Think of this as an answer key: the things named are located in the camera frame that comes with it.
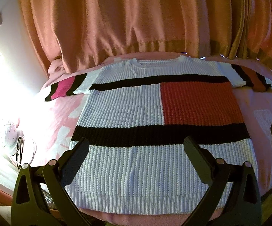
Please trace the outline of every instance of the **metal screw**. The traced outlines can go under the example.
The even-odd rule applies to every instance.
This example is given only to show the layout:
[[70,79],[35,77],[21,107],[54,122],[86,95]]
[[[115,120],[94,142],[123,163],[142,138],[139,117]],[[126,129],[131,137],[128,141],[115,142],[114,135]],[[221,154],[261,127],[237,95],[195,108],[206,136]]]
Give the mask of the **metal screw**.
[[24,163],[21,167],[22,167],[22,169],[26,169],[28,167],[28,164]]
[[225,161],[222,158],[217,158],[216,163],[222,165],[225,163]]
[[246,167],[251,167],[252,164],[251,164],[250,162],[246,161],[246,162],[245,162],[245,166],[246,166]]
[[54,166],[56,164],[56,160],[50,160],[48,161],[49,166]]

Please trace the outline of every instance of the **eyeglasses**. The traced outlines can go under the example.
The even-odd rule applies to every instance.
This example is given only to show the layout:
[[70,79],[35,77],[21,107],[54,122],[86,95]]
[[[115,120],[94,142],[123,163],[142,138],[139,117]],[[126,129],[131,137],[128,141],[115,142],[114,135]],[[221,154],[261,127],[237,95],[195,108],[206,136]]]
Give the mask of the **eyeglasses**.
[[21,167],[21,164],[22,164],[23,147],[24,147],[23,139],[22,139],[22,137],[19,137],[18,142],[17,142],[17,151],[14,154],[14,155],[16,155],[16,163],[17,163],[18,169]]

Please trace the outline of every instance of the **pink stripe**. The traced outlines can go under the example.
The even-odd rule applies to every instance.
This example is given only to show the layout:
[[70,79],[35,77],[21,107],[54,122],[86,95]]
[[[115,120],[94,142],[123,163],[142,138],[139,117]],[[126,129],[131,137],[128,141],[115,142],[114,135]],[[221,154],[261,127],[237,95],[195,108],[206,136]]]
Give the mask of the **pink stripe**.
[[60,81],[56,92],[51,96],[51,100],[66,96],[66,92],[71,88],[74,79],[75,76]]

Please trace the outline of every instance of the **red knit panel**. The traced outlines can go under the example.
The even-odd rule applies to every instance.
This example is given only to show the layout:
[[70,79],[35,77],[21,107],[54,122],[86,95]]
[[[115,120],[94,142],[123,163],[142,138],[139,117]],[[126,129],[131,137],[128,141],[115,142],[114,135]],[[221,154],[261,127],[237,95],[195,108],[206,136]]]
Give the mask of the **red knit panel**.
[[243,123],[230,82],[161,83],[164,124],[222,126]]
[[263,83],[258,79],[257,74],[254,70],[249,69],[248,67],[241,66],[242,70],[247,74],[248,77],[250,77],[252,83],[253,83],[253,91],[255,92],[265,92],[266,88],[263,85]]

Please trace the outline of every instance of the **sweater sleeve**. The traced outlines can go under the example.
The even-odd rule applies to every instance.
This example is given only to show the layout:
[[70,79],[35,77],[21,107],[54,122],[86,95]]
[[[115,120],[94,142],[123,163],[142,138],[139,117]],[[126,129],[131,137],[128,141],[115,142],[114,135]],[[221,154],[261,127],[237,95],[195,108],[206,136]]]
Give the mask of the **sweater sleeve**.
[[89,88],[98,77],[101,70],[102,68],[81,75],[72,76],[48,86],[50,91],[49,95],[45,98],[45,102],[74,94],[88,94]]
[[245,79],[236,72],[236,70],[229,63],[217,62],[219,71],[228,78],[232,87],[242,87],[246,85]]
[[255,92],[265,92],[272,87],[266,78],[254,70],[236,64],[231,64],[237,74],[246,82],[245,86],[251,87]]

